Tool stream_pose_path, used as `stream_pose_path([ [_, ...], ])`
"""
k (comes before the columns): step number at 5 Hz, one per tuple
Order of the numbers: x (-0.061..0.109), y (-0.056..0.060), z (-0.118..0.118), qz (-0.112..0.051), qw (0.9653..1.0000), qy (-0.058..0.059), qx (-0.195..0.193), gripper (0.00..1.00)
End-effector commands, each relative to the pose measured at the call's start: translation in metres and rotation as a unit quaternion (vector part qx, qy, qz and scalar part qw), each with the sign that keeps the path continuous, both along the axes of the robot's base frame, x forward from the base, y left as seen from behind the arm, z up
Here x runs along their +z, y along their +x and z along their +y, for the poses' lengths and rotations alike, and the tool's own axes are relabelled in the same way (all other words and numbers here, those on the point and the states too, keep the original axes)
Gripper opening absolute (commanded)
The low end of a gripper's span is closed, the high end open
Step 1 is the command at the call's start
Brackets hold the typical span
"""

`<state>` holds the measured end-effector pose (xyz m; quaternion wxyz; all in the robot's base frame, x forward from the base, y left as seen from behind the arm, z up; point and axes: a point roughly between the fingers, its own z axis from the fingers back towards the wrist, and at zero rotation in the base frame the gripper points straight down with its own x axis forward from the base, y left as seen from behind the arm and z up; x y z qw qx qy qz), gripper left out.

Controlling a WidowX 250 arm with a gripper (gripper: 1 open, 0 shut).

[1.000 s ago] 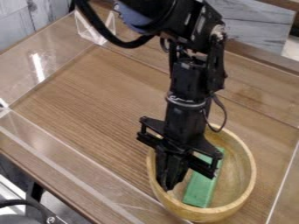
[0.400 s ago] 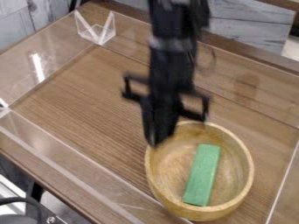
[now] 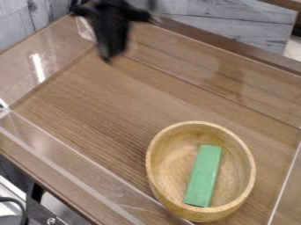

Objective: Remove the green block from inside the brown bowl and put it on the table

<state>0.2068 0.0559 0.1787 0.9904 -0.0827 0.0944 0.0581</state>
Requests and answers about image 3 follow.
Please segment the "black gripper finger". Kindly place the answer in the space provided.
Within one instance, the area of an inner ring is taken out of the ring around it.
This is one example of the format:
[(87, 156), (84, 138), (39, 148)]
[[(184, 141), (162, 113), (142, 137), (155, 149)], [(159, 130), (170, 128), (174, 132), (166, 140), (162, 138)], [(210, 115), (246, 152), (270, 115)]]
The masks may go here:
[(120, 55), (127, 49), (128, 37), (125, 35), (116, 36), (99, 36), (96, 38), (96, 50), (101, 60), (105, 63), (111, 62), (111, 59)]

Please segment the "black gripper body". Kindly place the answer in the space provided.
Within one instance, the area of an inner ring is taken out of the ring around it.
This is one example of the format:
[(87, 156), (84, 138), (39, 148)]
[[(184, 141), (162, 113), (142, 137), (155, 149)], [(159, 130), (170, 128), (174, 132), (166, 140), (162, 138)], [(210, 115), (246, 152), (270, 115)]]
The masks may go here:
[(146, 1), (140, 8), (130, 0), (89, 0), (89, 4), (72, 1), (71, 13), (92, 21), (92, 31), (96, 39), (125, 39), (131, 22), (151, 23), (152, 13), (158, 8), (158, 0)]

